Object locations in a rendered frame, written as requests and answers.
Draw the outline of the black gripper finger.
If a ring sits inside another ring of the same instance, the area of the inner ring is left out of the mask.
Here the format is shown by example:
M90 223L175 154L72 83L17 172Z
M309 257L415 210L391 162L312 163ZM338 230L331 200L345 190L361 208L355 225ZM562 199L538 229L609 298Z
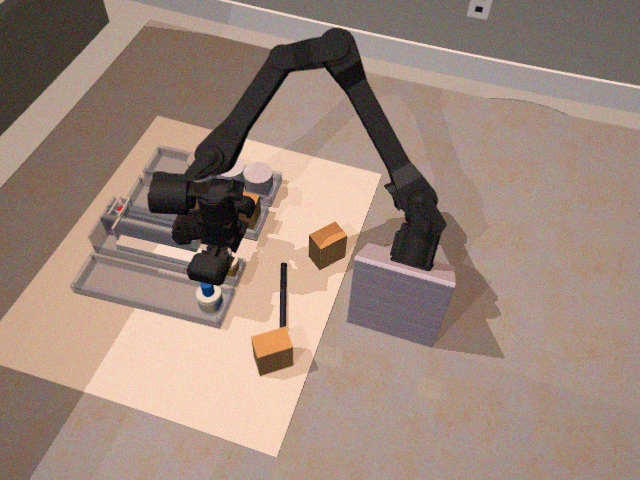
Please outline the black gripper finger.
M209 251L206 251L206 250L203 250L203 251L202 251L202 254L207 254L207 255L208 255L208 253L209 253ZM233 257L233 256L229 256L229 259L228 259L228 262L229 262L229 270L230 270L230 268L231 268L231 266L232 266L232 263L233 263L234 259L235 259L235 257ZM229 270L228 270L228 271L229 271Z
M236 242L235 242L233 247L229 246L231 251L234 252L235 254L236 254L236 252L237 252L237 250L238 250L238 248L240 246L240 243L241 243L241 241L242 241L242 239L243 239L243 237L244 237L244 235L246 233L246 230L247 230L247 228L249 226L248 222L242 221L242 220L241 220L241 222L242 222L242 228L241 228L241 230L239 232L239 235L238 235L238 237L236 239Z

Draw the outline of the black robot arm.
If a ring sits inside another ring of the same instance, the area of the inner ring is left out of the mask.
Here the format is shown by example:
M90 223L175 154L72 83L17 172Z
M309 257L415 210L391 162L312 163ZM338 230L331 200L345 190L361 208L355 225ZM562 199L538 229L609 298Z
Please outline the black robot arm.
M228 117L198 144L186 172L152 172L148 209L177 214L171 231L176 244L201 239L201 244L209 245L205 227L197 225L199 216L211 223L229 220L235 213L234 201L242 200L245 184L235 179L195 181L234 168L250 129L291 72L323 68L350 99L387 168L391 183L384 187L397 210L404 211L407 223L395 233L390 260L430 271L447 226L436 208L437 193L407 158L366 80L352 34L340 27L328 29L322 37L274 46ZM194 209L196 198L199 209L189 210Z

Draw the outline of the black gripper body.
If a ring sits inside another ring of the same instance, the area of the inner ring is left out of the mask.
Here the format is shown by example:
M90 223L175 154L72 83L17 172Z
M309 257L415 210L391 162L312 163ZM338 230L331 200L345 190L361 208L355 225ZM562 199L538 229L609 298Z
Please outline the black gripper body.
M242 228L239 213L251 218L255 210L255 201L249 197L242 197L241 201L234 201L235 213L223 223L211 223L202 215L197 220L198 226L204 226L209 238L208 255L196 253L193 255L186 271L190 280L220 286L224 283L229 270L228 247L233 247Z

